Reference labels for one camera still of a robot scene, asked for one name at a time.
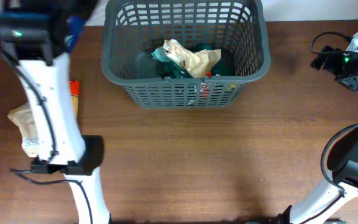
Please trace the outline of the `beige paper pouch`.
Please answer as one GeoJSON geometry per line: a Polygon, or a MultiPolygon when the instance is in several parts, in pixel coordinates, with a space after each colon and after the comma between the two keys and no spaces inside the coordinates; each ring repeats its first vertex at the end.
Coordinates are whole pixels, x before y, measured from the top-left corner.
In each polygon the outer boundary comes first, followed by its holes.
{"type": "Polygon", "coordinates": [[[23,151],[29,157],[37,157],[40,151],[40,143],[30,105],[26,103],[10,110],[7,117],[19,128],[23,151]]]}
{"type": "Polygon", "coordinates": [[[203,78],[221,59],[221,49],[192,52],[184,48],[177,40],[164,40],[165,55],[193,78],[203,78]]]}

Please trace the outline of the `green Nescafe coffee bag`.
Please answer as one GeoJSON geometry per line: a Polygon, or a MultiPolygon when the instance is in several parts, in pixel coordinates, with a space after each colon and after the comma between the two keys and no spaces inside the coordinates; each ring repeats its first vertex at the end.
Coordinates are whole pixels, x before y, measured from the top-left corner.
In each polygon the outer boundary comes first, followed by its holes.
{"type": "MultiPolygon", "coordinates": [[[[209,44],[198,44],[190,51],[199,52],[203,49],[206,50],[217,50],[213,49],[209,44]]],[[[212,77],[221,77],[221,76],[230,76],[234,71],[234,62],[232,61],[232,54],[227,50],[221,50],[222,55],[220,61],[203,77],[203,78],[212,78],[212,77]]],[[[180,68],[174,62],[162,62],[164,63],[164,78],[193,78],[186,70],[180,68]]]]}

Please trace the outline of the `San Remo spaghetti packet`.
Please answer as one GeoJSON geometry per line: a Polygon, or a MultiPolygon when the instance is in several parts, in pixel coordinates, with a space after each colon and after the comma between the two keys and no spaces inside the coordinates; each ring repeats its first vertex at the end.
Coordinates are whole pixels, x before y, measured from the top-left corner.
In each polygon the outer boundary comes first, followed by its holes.
{"type": "Polygon", "coordinates": [[[80,83],[76,80],[70,80],[70,93],[71,93],[71,101],[73,105],[74,115],[78,117],[78,103],[79,103],[79,95],[80,95],[80,83]]]}

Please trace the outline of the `Kleenex tissue multipack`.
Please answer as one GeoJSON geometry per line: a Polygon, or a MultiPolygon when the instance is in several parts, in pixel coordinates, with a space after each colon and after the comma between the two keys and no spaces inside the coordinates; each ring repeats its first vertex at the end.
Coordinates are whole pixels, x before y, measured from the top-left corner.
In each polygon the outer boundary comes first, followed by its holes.
{"type": "Polygon", "coordinates": [[[70,53],[78,42],[86,21],[80,16],[71,16],[67,22],[68,34],[65,36],[64,41],[66,52],[70,53]]]}

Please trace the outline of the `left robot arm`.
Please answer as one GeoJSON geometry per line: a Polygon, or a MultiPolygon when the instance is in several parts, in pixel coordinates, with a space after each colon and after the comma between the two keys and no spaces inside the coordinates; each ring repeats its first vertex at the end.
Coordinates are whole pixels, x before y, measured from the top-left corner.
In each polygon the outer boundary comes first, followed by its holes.
{"type": "Polygon", "coordinates": [[[32,110],[40,151],[16,176],[61,172],[71,187],[80,223],[111,223],[101,186],[104,141],[82,135],[70,94],[70,53],[95,0],[3,0],[0,53],[19,77],[32,110]]]}

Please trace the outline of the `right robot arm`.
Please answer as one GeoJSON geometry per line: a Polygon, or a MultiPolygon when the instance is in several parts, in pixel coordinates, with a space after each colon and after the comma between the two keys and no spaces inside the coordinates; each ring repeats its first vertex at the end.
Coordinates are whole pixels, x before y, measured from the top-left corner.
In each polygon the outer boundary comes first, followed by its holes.
{"type": "MultiPolygon", "coordinates": [[[[358,91],[358,32],[344,35],[346,50],[325,46],[311,67],[326,70],[348,90],[358,91]]],[[[290,205],[272,223],[330,223],[330,217],[358,197],[358,123],[337,132],[325,145],[320,159],[323,179],[302,201],[290,205]]]]}

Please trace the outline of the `grey plastic basket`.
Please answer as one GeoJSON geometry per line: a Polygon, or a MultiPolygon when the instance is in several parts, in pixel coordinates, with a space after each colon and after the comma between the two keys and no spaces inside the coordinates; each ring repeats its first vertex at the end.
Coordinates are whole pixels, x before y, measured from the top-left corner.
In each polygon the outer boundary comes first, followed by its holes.
{"type": "Polygon", "coordinates": [[[271,57],[260,0],[109,1],[105,8],[104,76],[144,108],[223,107],[262,78],[271,57]],[[153,59],[165,40],[189,50],[219,49],[219,72],[180,78],[153,59]]]}

